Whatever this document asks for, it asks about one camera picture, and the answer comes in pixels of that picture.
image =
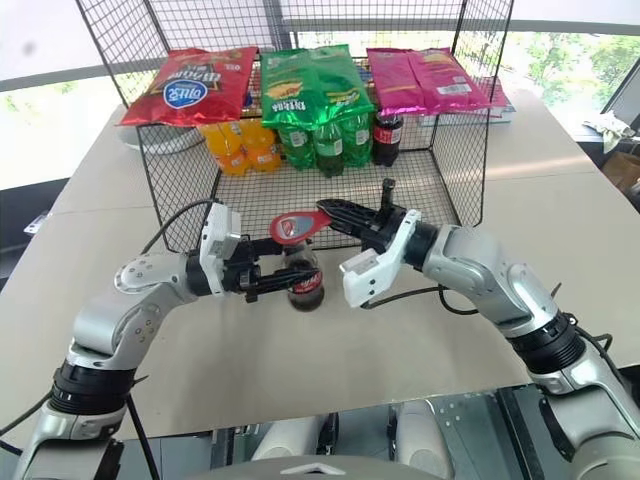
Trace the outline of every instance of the white table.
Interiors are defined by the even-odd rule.
[[[635,300],[640,217],[542,103],[510,92],[518,113],[490,131],[482,228],[526,259],[560,306],[614,335],[619,366],[638,363]],[[119,113],[112,118],[115,122]],[[139,154],[105,127],[0,295],[4,424],[51,385],[73,319],[157,228]],[[150,436],[311,415],[528,381],[522,362],[480,317],[435,295],[373,311],[342,299],[337,265],[319,253],[326,300],[294,312],[284,294],[247,305],[203,298],[172,312],[139,369],[134,397]],[[266,264],[265,270],[274,264]],[[405,269],[393,292],[428,285]],[[8,440],[24,443],[32,421]],[[121,438],[135,432],[123,424]]]

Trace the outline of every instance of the green chip bag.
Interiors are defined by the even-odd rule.
[[[347,45],[319,47],[309,54],[328,105],[326,121],[320,124],[374,110]]]
[[[315,130],[372,103],[347,45],[262,55],[262,124]]]

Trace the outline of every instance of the green soda bottle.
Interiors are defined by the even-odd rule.
[[[278,136],[291,165],[298,170],[313,167],[315,153],[309,132],[293,126],[282,126],[278,129]]]
[[[322,125],[313,132],[313,145],[316,148],[316,164],[325,177],[342,175],[342,134],[337,123]]]
[[[371,117],[368,113],[352,115],[340,122],[344,142],[344,164],[364,167],[371,160]]]

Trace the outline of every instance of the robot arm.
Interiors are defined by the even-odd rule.
[[[259,256],[281,252],[273,241],[243,237],[240,216],[214,203],[199,252],[145,254],[122,266],[114,285],[76,317],[51,398],[40,409],[14,478],[115,478],[121,446],[111,437],[164,318],[200,296],[234,292],[255,301],[316,273],[283,269],[262,276],[255,263]]]
[[[388,289],[403,263],[464,295],[500,330],[546,394],[543,418],[560,453],[573,461],[575,478],[636,478],[640,410],[619,374],[579,335],[575,319],[490,235],[422,223],[419,212],[393,205],[393,187],[385,180],[378,213],[340,200],[318,202],[332,228],[362,239],[363,252],[340,266],[349,304],[360,306]]]

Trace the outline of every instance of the metal wire rack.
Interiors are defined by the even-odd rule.
[[[125,105],[148,87],[172,49],[313,48],[346,43],[352,56],[367,47],[451,47],[458,62],[493,95],[513,0],[76,0]],[[355,60],[374,97],[366,58]],[[254,63],[244,115],[260,110],[260,65]],[[242,214],[243,233],[268,235],[273,217],[313,209],[316,200],[345,198],[377,207],[382,179],[394,178],[396,202],[434,224],[482,220],[488,110],[473,115],[405,118],[402,153],[391,168],[368,165],[340,177],[297,171],[222,174],[195,129],[138,128],[142,158],[158,219],[193,200],[216,197]],[[167,247],[198,246],[205,207],[195,208],[165,234]],[[354,245],[326,231],[315,248]]]

